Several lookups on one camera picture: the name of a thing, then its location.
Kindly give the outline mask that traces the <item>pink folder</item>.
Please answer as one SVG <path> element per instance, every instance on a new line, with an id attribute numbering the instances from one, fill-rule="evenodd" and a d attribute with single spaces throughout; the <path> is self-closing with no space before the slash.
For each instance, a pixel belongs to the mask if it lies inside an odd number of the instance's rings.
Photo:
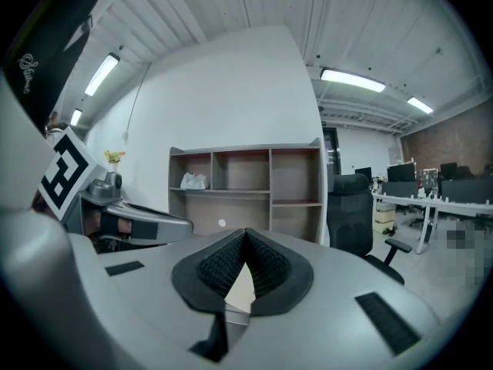
<path id="1" fill-rule="evenodd" d="M 251 305 L 255 301 L 253 278 L 250 269 L 243 265 L 237 279 L 228 292 L 225 302 L 246 313 L 251 312 Z"/>

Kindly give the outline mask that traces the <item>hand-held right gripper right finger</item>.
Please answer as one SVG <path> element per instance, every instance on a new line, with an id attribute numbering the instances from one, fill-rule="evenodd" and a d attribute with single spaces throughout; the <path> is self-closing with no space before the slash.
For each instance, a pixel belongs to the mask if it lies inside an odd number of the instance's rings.
<path id="1" fill-rule="evenodd" d="M 385 370 L 394 353 L 357 303 L 377 293 L 419 336 L 435 328 L 428 304 L 360 257 L 331 247 L 267 232 L 304 256 L 314 280 L 289 312 L 251 318 L 226 357 L 228 370 Z"/>

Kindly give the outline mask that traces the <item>person's left hand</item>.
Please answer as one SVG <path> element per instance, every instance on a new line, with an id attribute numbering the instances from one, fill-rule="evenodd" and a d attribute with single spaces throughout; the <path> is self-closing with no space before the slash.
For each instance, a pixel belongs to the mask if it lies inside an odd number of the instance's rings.
<path id="1" fill-rule="evenodd" d="M 100 210 L 90 210 L 84 216 L 83 227 L 84 233 L 88 236 L 93 234 L 130 235 L 132 221 Z"/>

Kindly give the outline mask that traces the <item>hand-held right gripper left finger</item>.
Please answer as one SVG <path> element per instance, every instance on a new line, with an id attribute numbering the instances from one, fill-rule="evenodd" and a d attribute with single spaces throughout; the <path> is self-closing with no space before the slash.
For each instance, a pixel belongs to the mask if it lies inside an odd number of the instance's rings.
<path id="1" fill-rule="evenodd" d="M 118 365 L 245 365 L 245 340 L 230 346 L 223 295 L 240 264 L 245 231 L 100 257 L 98 318 Z M 221 273 L 219 283 L 212 273 Z"/>

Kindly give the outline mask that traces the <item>black office chair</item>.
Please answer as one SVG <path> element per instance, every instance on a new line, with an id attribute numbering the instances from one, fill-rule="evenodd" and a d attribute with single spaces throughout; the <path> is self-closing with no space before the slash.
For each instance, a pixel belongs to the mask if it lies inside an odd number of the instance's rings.
<path id="1" fill-rule="evenodd" d="M 402 276 L 390 266 L 398 251 L 410 253 L 411 246 L 388 238 L 389 253 L 382 261 L 371 255 L 373 249 L 373 205 L 370 183 L 360 173 L 337 175 L 327 198 L 327 228 L 330 246 L 353 254 L 377 268 L 388 277 L 404 284 Z"/>

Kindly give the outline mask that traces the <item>yellow flowers in vase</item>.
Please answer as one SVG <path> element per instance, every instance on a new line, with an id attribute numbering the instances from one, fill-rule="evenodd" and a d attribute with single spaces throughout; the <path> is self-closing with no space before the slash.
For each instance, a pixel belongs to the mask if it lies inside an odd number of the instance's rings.
<path id="1" fill-rule="evenodd" d="M 103 153 L 104 157 L 106 158 L 106 162 L 109 165 L 109 169 L 117 173 L 118 172 L 118 165 L 121 162 L 122 158 L 126 155 L 125 152 L 123 151 L 109 151 L 106 150 Z"/>

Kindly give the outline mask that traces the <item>grey wooden shelf desk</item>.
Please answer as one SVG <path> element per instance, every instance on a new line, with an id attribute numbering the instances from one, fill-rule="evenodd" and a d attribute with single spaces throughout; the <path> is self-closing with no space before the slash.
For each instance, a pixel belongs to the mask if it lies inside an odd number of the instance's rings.
<path id="1" fill-rule="evenodd" d="M 210 188 L 182 190 L 185 173 L 207 175 Z M 169 212 L 198 235 L 252 227 L 320 244 L 325 192 L 320 139 L 169 151 Z"/>

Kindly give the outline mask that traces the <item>white office desk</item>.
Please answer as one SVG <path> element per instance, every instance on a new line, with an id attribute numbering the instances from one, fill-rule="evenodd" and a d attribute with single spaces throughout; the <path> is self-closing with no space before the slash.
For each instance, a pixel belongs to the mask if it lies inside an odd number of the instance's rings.
<path id="1" fill-rule="evenodd" d="M 493 205 L 487 201 L 486 203 L 455 203 L 450 202 L 448 198 L 446 200 L 442 200 L 437 197 L 425 197 L 425 198 L 414 198 L 414 197 L 394 197 L 389 196 L 387 194 L 373 194 L 373 207 L 372 207 L 372 227 L 375 227 L 376 224 L 376 210 L 377 210 L 377 202 L 381 201 L 384 203 L 401 205 L 401 206 L 419 206 L 423 207 L 424 212 L 424 226 L 421 230 L 421 237 L 418 243 L 418 247 L 416 249 L 416 253 L 420 254 L 423 250 L 425 234 L 427 231 L 427 226 L 430 220 L 431 210 L 434 209 L 434 219 L 433 219 L 433 227 L 431 230 L 431 237 L 434 236 L 436 231 L 436 223 L 438 222 L 438 215 L 440 212 L 446 214 L 454 214 L 463 217 L 478 217 L 478 216 L 488 216 L 493 217 Z"/>

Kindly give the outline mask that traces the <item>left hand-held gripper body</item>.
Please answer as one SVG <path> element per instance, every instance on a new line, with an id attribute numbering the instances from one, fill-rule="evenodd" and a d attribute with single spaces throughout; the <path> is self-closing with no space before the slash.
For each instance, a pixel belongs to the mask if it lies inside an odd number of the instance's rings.
<path id="1" fill-rule="evenodd" d="M 45 138 L 55 157 L 42 178 L 39 192 L 62 226 L 72 234 L 84 233 L 86 203 L 112 204 L 121 200 L 121 189 L 105 182 L 109 172 L 89 154 L 69 126 L 54 126 Z"/>

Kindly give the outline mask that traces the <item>person's black t-shirt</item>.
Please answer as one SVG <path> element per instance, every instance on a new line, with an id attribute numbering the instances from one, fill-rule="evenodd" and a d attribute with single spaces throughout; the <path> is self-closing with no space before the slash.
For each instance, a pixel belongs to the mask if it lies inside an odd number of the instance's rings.
<path id="1" fill-rule="evenodd" d="M 8 51 L 2 72 L 39 132 L 88 41 L 97 1 L 41 0 Z"/>

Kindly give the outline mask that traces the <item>plastic bag of tissues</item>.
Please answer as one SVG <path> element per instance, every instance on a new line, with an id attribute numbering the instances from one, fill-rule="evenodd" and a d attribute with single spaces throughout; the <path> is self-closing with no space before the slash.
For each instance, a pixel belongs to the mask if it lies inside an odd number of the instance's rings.
<path id="1" fill-rule="evenodd" d="M 210 188 L 210 178 L 201 173 L 185 173 L 180 188 L 182 190 L 207 190 Z"/>

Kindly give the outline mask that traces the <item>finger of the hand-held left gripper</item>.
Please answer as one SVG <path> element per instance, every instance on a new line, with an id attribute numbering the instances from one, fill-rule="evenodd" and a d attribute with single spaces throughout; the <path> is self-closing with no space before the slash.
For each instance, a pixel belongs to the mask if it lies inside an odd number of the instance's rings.
<path id="1" fill-rule="evenodd" d="M 100 210 L 132 221 L 130 235 L 87 235 L 95 242 L 109 241 L 116 245 L 166 245 L 186 240 L 193 232 L 193 223 L 186 218 L 154 210 L 128 200 L 118 200 L 115 203 L 104 205 L 87 202 L 86 213 L 90 210 Z"/>

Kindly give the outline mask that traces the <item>black computer monitor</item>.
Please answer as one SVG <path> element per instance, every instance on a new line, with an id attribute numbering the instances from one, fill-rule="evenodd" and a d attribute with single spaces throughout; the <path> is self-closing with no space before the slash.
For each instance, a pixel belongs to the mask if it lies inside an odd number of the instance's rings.
<path id="1" fill-rule="evenodd" d="M 387 168 L 387 180 L 389 182 L 414 182 L 416 170 L 414 163 L 403 163 Z"/>

